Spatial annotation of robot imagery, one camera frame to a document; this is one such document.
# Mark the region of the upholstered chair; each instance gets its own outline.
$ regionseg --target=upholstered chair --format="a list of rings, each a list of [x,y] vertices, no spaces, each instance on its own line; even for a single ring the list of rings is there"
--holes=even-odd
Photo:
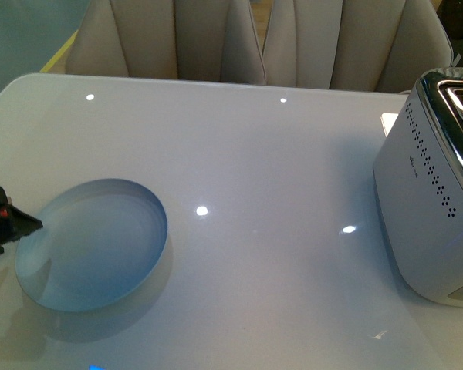
[[[265,84],[249,0],[91,0],[66,72]]]
[[[267,84],[398,93],[453,52],[429,0],[275,0]]]

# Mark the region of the white toaster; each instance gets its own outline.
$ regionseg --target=white toaster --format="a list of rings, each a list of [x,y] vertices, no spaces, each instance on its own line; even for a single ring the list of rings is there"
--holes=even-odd
[[[463,68],[416,82],[373,175],[404,280],[431,301],[463,307]]]

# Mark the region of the glossy table surface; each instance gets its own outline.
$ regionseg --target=glossy table surface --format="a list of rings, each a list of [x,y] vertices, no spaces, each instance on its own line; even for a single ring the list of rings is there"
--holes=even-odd
[[[463,369],[463,309],[405,285],[378,218],[380,116],[405,99],[14,81],[0,95],[0,185],[14,205],[35,215],[75,185],[121,178],[159,197],[169,230],[135,292],[77,314],[31,301],[6,244],[0,369]]]

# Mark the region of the floor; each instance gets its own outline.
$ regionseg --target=floor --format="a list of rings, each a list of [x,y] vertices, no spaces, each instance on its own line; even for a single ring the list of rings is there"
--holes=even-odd
[[[89,0],[0,0],[0,92],[38,72],[79,27]]]

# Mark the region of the beige chair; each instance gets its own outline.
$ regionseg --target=beige chair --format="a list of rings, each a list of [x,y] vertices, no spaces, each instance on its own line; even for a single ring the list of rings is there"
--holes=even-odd
[[[265,84],[248,0],[92,0],[66,72]]]
[[[263,49],[268,85],[391,93],[452,55],[429,0],[276,0]]]

